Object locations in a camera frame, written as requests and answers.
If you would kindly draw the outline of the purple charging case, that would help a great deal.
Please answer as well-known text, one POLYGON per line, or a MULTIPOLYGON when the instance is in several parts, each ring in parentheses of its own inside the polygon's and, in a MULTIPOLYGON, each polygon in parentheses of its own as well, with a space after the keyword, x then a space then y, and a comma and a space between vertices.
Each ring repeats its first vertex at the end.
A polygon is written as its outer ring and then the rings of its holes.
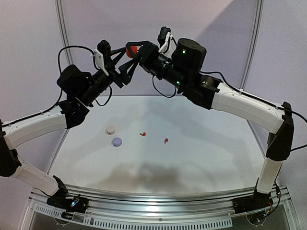
POLYGON ((119 147, 119 146, 121 146, 121 145, 122 145, 122 139, 121 139, 121 138, 114 138, 114 139, 112 140, 112 145, 113 145, 114 147, 119 147))

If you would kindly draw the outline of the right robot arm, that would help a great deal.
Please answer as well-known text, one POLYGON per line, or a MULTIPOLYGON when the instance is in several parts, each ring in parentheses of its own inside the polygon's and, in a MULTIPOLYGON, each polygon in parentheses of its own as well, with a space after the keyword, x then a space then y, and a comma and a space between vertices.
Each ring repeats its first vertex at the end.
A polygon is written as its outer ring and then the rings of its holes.
POLYGON ((266 156, 255 193, 248 199, 252 209, 263 205, 283 162, 290 155, 294 136, 291 105, 268 102, 230 86, 222 78, 213 77, 212 72, 202 72, 207 51, 191 39, 179 39, 171 57, 165 56, 161 47, 150 41, 128 42, 126 52, 131 60, 122 65, 120 71, 128 77, 140 66, 147 73, 174 85, 179 94, 195 105, 236 115, 269 132, 266 156))

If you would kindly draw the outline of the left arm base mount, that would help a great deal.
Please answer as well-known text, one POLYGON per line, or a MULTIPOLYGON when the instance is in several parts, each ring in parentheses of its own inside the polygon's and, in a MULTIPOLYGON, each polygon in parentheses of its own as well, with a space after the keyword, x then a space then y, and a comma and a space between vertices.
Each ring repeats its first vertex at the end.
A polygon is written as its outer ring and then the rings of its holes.
POLYGON ((81 196, 81 194, 73 195, 69 197, 49 197, 47 204, 53 207, 66 210, 66 212, 78 212, 85 213, 89 199, 81 196))

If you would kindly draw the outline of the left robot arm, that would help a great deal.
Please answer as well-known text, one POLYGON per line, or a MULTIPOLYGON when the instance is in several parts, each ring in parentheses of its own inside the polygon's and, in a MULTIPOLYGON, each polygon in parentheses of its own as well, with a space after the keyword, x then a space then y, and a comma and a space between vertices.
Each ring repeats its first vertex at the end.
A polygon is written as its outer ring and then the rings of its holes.
POLYGON ((79 126, 93 106, 93 101, 112 83, 120 88, 130 83, 131 77, 123 73, 125 68, 116 71, 115 66, 124 55, 134 58, 137 52, 136 47, 116 50, 111 50, 109 46, 98 47, 91 52, 97 69, 95 74, 83 72, 74 64, 60 70, 57 85, 66 94, 65 100, 57 100, 49 109, 36 114, 1 123, 1 177, 23 181, 52 197, 61 208, 67 208, 71 204, 71 197, 62 180, 47 175, 22 159, 16 148, 45 134, 79 126))

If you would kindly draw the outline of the pink charging case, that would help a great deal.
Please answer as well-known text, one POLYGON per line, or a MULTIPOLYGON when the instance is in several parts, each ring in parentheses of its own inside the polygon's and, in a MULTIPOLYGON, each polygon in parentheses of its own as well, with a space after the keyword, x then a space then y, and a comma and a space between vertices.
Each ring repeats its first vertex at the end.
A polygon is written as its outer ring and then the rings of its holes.
POLYGON ((116 129, 115 129, 115 127, 113 127, 113 126, 108 126, 108 127, 106 128, 106 133, 107 133, 108 135, 113 135, 113 134, 115 134, 115 132, 116 132, 116 129))

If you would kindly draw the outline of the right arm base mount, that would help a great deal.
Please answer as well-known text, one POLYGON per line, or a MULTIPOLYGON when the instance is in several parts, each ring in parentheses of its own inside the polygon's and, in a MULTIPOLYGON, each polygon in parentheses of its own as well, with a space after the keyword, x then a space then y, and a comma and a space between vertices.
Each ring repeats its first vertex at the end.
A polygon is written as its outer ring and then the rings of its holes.
POLYGON ((254 193, 252 195, 232 199, 233 209, 236 214, 270 207, 272 204, 273 200, 271 194, 254 193))

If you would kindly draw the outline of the red charging case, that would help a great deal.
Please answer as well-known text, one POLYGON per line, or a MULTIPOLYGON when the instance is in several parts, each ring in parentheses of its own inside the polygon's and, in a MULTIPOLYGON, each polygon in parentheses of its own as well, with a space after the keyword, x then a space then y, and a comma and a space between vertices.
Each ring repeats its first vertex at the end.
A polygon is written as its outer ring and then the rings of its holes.
POLYGON ((138 53, 138 47, 137 46, 130 46, 129 48, 126 48, 126 55, 129 58, 132 58, 132 55, 136 55, 138 53))

